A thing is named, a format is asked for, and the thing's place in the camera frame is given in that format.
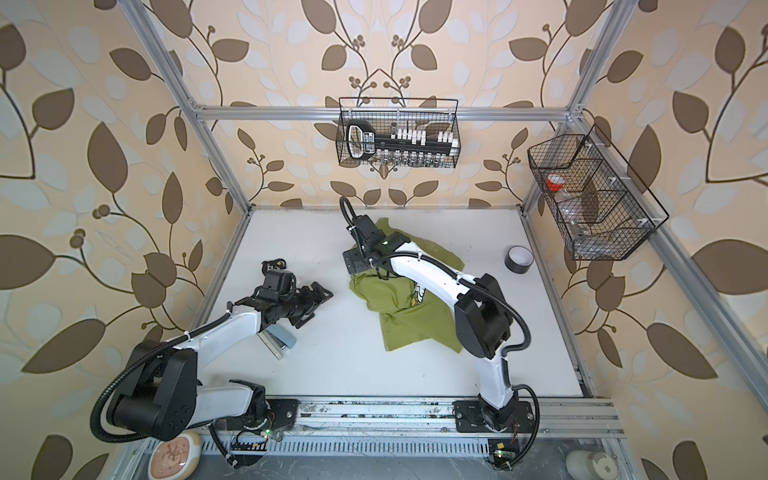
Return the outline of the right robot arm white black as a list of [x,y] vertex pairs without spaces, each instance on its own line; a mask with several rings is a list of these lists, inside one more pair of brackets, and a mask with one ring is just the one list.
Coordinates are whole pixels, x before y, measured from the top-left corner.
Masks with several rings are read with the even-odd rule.
[[514,384],[508,355],[528,349],[530,329],[523,317],[507,303],[495,277],[474,277],[428,255],[408,236],[385,234],[367,215],[355,212],[349,199],[339,199],[342,217],[355,247],[343,253],[350,274],[380,270],[407,278],[425,288],[452,310],[456,337],[462,348],[476,358],[479,375],[478,413],[481,426],[505,432],[518,425],[515,415],[523,413],[520,393],[531,399],[531,434],[517,448],[502,447],[490,452],[489,462],[502,471],[511,471],[527,456],[540,429],[540,402],[527,384]]

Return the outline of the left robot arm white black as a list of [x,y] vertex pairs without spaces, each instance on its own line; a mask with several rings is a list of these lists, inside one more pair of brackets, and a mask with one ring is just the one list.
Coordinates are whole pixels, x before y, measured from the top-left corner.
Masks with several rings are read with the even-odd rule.
[[190,428],[205,427],[219,452],[235,466],[236,459],[216,432],[217,421],[232,418],[244,430],[270,434],[279,416],[264,386],[242,379],[204,386],[200,372],[281,320],[301,328],[332,296],[317,282],[299,287],[292,272],[272,269],[251,295],[228,303],[218,319],[168,341],[141,342],[98,396],[89,418],[92,435],[110,444],[145,438],[171,441]]

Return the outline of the green jacket with patterned lining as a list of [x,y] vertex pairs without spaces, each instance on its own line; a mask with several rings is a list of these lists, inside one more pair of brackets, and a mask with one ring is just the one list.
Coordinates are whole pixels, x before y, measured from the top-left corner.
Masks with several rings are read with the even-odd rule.
[[455,353],[462,351],[453,309],[418,283],[378,269],[353,275],[349,288],[378,314],[386,351],[429,339]]

